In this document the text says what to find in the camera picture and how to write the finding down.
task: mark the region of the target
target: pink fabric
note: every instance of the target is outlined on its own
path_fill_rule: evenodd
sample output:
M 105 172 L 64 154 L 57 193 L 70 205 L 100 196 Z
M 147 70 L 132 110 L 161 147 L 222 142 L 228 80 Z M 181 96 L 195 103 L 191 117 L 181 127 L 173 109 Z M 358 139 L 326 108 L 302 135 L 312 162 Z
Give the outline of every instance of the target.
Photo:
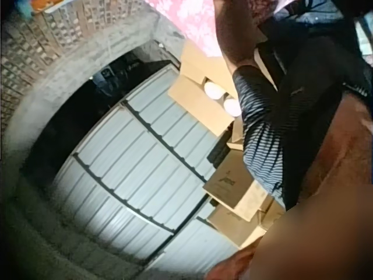
M 254 21 L 261 23 L 293 0 L 247 0 Z M 146 0 L 172 21 L 206 55 L 221 56 L 215 35 L 213 0 Z

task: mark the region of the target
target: person's hand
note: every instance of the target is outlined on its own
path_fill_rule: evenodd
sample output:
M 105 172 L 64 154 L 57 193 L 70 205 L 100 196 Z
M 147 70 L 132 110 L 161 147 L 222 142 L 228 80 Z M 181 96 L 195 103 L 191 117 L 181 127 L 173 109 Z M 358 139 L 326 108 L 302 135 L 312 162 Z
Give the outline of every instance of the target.
M 262 237 L 256 239 L 246 248 L 236 252 L 230 258 L 215 265 L 206 275 L 205 280 L 236 280 L 248 269 L 255 250 Z

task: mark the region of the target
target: person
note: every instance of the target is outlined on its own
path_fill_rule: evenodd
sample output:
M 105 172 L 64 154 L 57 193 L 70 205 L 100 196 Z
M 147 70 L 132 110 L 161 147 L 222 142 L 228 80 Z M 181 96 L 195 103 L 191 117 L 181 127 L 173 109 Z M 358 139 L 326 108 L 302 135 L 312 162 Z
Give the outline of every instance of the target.
M 359 248 L 373 233 L 372 68 L 353 20 L 313 1 L 302 15 L 281 11 L 265 22 L 284 66 L 277 91 L 254 60 L 247 2 L 214 7 L 242 110 L 244 163 L 287 212 L 206 280 L 371 279 L 372 254 Z
M 287 210 L 336 185 L 331 180 L 372 182 L 371 135 L 362 129 L 372 119 L 372 68 L 361 57 L 353 20 L 331 1 L 312 2 L 321 15 L 311 8 L 293 21 L 287 15 L 263 25 L 285 65 L 276 91 L 254 60 L 247 1 L 214 0 L 217 40 L 242 110 L 244 163 Z

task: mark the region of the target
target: orange object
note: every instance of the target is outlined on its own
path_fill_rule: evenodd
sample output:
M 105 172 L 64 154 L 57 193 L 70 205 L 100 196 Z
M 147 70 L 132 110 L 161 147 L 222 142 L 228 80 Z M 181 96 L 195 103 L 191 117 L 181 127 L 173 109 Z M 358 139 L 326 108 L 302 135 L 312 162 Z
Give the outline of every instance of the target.
M 31 7 L 34 12 L 42 12 L 64 0 L 31 0 Z

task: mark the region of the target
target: white metal garage door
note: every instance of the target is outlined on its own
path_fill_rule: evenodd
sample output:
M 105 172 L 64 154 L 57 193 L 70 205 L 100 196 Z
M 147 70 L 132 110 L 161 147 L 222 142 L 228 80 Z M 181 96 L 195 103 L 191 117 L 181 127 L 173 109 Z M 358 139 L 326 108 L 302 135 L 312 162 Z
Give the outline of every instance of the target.
M 214 248 L 210 261 L 189 268 L 201 273 L 235 248 L 194 219 L 214 172 L 206 157 L 218 139 L 168 96 L 177 75 L 165 67 L 97 124 L 57 175 L 52 201 L 108 251 L 144 264 L 171 252 L 184 238 L 181 230 L 198 228 L 209 235 L 198 247 Z M 194 272 L 181 265 L 190 252 L 171 270 Z

